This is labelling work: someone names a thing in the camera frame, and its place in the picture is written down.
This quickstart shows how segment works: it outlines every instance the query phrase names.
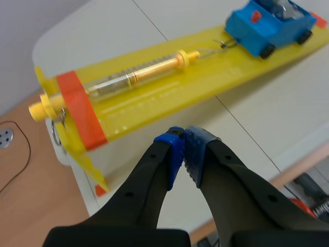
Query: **wire hook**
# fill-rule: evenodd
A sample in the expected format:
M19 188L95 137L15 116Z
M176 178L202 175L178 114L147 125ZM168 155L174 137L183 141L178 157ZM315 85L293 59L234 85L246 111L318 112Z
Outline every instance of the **wire hook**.
M214 39L213 41L220 43L221 49L218 49L218 50L217 49L198 49L198 52L200 53L200 55L198 56L199 59L207 58L214 54L225 53L228 50L229 47L225 44L224 41L217 40L217 39Z

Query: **blue gripper pad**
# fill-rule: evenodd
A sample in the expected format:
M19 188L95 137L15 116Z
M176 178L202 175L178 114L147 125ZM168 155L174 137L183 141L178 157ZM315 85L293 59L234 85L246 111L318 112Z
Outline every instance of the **blue gripper pad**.
M205 150L208 142L219 139L208 131L190 126L185 129L185 167L196 187L200 187Z
M184 131L181 127L171 127L168 132L175 133L177 130ZM164 133L154 139L154 142L164 142L171 145L171 167L169 190L173 188L176 176L184 160L185 153L185 134L182 138L178 135Z

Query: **orange clip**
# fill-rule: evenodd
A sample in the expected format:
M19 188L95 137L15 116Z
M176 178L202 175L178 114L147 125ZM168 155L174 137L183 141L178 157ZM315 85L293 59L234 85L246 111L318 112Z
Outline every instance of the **orange clip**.
M257 23L260 21L261 18L262 18L262 14L258 10L255 10L251 15L250 21L252 23Z
M106 191L99 185L95 186L95 192L98 197L101 197L106 194Z

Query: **blue toy car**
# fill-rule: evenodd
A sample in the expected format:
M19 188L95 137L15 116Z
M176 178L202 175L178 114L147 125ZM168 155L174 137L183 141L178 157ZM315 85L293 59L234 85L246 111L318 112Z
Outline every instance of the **blue toy car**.
M311 36L316 19L289 0L250 0L232 13L225 30L254 57L267 59L275 49Z

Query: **wooden table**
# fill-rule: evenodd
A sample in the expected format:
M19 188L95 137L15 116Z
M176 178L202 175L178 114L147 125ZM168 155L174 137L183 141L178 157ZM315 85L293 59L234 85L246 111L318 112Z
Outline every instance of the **wooden table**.
M44 122L35 122L28 106L40 92L2 116L15 121L31 145L27 168L0 193L0 246L41 246L51 228L78 223L88 217L70 167L56 158ZM0 189L26 164L28 143L14 123L0 128L14 131L12 143L0 149Z

